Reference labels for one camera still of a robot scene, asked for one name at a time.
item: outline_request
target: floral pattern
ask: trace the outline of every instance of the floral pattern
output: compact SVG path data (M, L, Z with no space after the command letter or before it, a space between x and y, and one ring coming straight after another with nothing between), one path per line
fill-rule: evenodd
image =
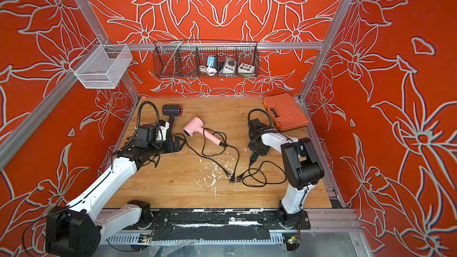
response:
M2 143L92 47L95 35L75 0L0 0L0 18ZM112 151L135 103L123 82L110 91L79 83L69 90L0 171L0 255L27 256L21 245L26 227L104 171L106 149ZM44 219L25 232L32 255L47 255L45 233Z
M0 16L1 33L8 38L1 43L2 143L90 48L95 35L74 0L0 0Z
M117 106L118 103L122 103L122 108ZM84 117L79 124L79 129L82 129L88 123L98 122L98 130L101 138L105 139L103 132L108 118L114 116L124 123L127 122L127 117L134 108L134 100L127 92L123 93L120 90L112 91L110 89L97 89L95 105L99 110L95 110Z
M89 0L111 41L323 41L340 0ZM316 50L262 51L255 79L168 79L154 75L152 52L135 52L129 74L145 96L298 94ZM184 65L193 69L191 54Z
M457 14L436 2L447 0L352 0L317 75L305 80L305 105L341 198L357 210L375 256L457 253L448 54ZM446 31L428 32L438 21Z

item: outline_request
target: white wire basket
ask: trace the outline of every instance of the white wire basket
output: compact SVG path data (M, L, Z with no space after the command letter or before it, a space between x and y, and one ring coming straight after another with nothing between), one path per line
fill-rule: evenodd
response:
M129 47L120 52L110 52L109 56L101 45L76 71L76 78L86 89L115 89L125 70L132 61Z

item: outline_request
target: white power strip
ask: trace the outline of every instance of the white power strip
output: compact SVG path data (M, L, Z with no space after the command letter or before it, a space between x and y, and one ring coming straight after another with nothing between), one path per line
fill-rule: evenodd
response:
M239 74L251 74L254 72L254 66L242 63L238 66Z
M235 73L236 61L230 57L225 58L224 66L222 68L223 74L233 74Z

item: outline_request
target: black power cord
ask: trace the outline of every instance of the black power cord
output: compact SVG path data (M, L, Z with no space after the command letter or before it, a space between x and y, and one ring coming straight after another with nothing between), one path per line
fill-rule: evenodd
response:
M263 173L263 172L261 171L261 168L262 168L262 166L263 166L264 163L271 163L271 164L275 165L278 169L280 169L281 172L283 172L283 174L284 174L284 180L283 180L282 182L276 182L276 183L268 182L268 181L266 180L266 175L265 175L265 173ZM279 167L277 164L275 164L275 163L273 163L273 162L271 162L271 161L263 161L263 162L260 164L259 168L251 168L251 166L252 166L252 164L249 165L249 169L247 169L246 171L244 171L241 175L239 175L239 176L237 177L237 181L238 181L238 182L243 182L243 185L245 185L245 186L247 186L247 187L251 187L251 188L261 188L261 187L264 187L264 186L266 186L266 185L279 185L279 184L284 183L284 182L287 180L287 178L286 178L286 173L284 172L284 170L281 169L281 167ZM254 175L257 174L257 173L260 173L260 174L263 176L263 178L264 178L265 181L261 181L261 180L258 180L257 178L255 178ZM259 185L247 184L244 180L245 180L246 178L248 178L248 177L251 177L252 179L254 179L256 182L259 183Z
M201 154L198 153L194 148L192 148L192 147L189 145L189 143L187 142L186 136L185 136L184 134L182 134L182 133L177 133L177 134L174 134L172 137L177 136L177 135L182 136L182 138L183 138L183 140L184 140L184 144L186 144L192 151L194 151L195 154L197 154L198 156L200 156L200 157L202 157L202 158L205 158L205 159L208 159L208 160L213 161L216 165L218 165L218 166L224 171L224 173L227 175L227 177L231 177L230 181L232 182L232 180L233 180L232 183L234 183L234 181L235 181L235 174L231 175L231 174L227 171L226 168L224 168L220 163L218 163L216 160L212 159L211 157L214 157L214 156L217 156L217 155L220 155L220 154L224 153L226 147L234 148L234 149L238 152L238 159L237 159L237 162L236 162L236 164L235 164L235 170L236 170L236 166L238 165L238 161L239 161L239 151L238 151L238 149L236 149L235 147L233 147L233 146L231 146L231 145L227 145L227 138L226 138L227 136L226 136L225 133L223 133L223 132L218 132L218 131L214 131L214 130L211 130L211 129L208 129L208 128L204 128L204 129L203 129L203 133L205 133L205 131L212 131L214 134L218 134L218 135L222 138L222 141L223 141L223 144L224 144L224 150L222 150L220 153L214 154L214 155L206 155L205 153L203 153L203 150L204 150L205 145L206 145L206 137L205 137L205 135L203 135L203 137L204 137L204 142L203 142L203 148L202 148L202 153L201 153Z
M222 142L223 142L223 144L224 144L224 146L223 146L223 147L224 147L224 150L222 150L222 152L220 152L220 153L218 153L218 154L215 154L215 155L205 155L205 154L203 153L203 150L205 149L205 145L206 145L205 131L210 131L210 132L213 133L213 135L214 135L214 134L218 134L218 135L222 138ZM231 183L234 183L234 182L235 182L235 177L236 177L236 174L235 174L235 173L236 173L236 167L238 166L238 162L239 162L239 151L238 151L238 149L235 148L235 147L233 147L232 145L229 145L229 144L227 143L227 135L226 135L225 133L220 132L220 131L215 131L215 130L212 130L212 129L209 129L209 128L203 128L203 148L202 148L202 155L203 155L203 156L206 156L206 157L214 157L214 156L220 155L220 154L222 154L222 153L225 152L225 149L226 149L227 147L230 147L230 148L235 149L236 152L238 153L238 159L236 160L235 168L233 169L233 175L232 175L231 178L230 178L230 182L231 182Z

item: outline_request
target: wire basket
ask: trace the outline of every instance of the wire basket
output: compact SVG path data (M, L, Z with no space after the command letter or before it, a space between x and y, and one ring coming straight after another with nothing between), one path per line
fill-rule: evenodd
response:
M158 77L257 77L259 75L259 52L256 42L192 40L154 42L154 73ZM232 63L233 73L224 73L226 60ZM202 71L211 67L215 73ZM246 64L249 73L238 72Z
M86 89L115 89L125 70L132 61L129 47L125 45L120 52L106 53L101 45L77 70L76 78Z

